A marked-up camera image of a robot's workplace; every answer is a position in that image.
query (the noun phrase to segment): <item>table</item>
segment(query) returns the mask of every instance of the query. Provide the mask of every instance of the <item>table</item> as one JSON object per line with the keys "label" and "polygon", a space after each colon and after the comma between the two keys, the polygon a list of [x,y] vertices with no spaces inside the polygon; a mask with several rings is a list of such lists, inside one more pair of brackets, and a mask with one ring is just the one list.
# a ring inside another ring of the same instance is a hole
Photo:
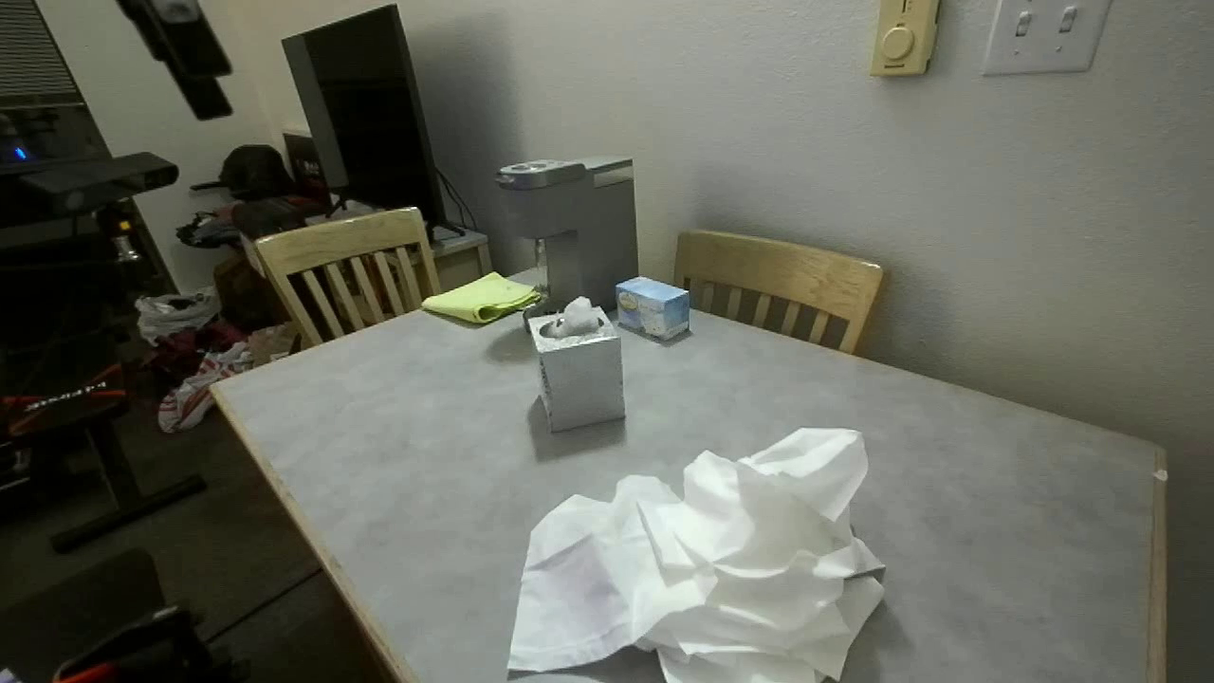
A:
{"label": "table", "polygon": [[527,530],[568,492],[814,426],[864,431],[887,560],[847,683],[1151,679],[1163,449],[713,314],[623,365],[625,420],[553,436],[522,317],[405,314],[217,400],[400,679],[508,679]]}

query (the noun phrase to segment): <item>wooden chair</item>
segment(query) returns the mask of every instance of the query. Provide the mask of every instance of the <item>wooden chair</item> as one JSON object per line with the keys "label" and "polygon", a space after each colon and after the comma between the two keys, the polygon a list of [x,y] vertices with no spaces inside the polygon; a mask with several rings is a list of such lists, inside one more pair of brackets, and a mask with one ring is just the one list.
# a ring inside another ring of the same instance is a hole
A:
{"label": "wooden chair", "polygon": [[857,353],[885,271],[801,244],[683,230],[677,278],[701,310]]}
{"label": "wooden chair", "polygon": [[417,207],[278,230],[256,245],[303,345],[405,314],[423,307],[423,297],[442,291]]}

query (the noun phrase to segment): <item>light blue box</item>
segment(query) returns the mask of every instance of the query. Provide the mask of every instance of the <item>light blue box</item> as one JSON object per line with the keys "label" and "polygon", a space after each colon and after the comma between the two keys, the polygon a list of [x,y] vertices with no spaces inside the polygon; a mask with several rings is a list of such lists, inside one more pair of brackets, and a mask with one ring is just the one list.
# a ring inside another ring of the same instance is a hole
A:
{"label": "light blue box", "polygon": [[634,278],[615,286],[615,321],[647,336],[683,336],[690,330],[690,297],[687,289]]}

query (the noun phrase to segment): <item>white tissue box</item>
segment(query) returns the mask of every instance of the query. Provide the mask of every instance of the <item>white tissue box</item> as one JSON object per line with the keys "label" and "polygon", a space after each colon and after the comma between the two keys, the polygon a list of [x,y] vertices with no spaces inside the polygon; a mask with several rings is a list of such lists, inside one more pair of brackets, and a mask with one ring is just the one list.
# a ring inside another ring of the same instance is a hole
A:
{"label": "white tissue box", "polygon": [[638,330],[647,336],[683,336],[690,330],[690,297],[687,289],[634,278],[615,286],[618,326]]}
{"label": "white tissue box", "polygon": [[596,307],[596,326],[557,336],[561,314],[527,317],[552,430],[623,417],[623,353],[615,321]]}

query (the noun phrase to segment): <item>wall switch plate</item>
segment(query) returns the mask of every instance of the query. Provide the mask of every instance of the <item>wall switch plate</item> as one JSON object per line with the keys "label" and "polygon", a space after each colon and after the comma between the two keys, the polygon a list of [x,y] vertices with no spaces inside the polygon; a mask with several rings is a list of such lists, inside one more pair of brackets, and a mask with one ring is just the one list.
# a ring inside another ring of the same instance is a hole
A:
{"label": "wall switch plate", "polygon": [[872,76],[922,76],[936,50],[943,0],[880,0]]}
{"label": "wall switch plate", "polygon": [[1087,72],[1112,0],[1003,0],[982,72]]}

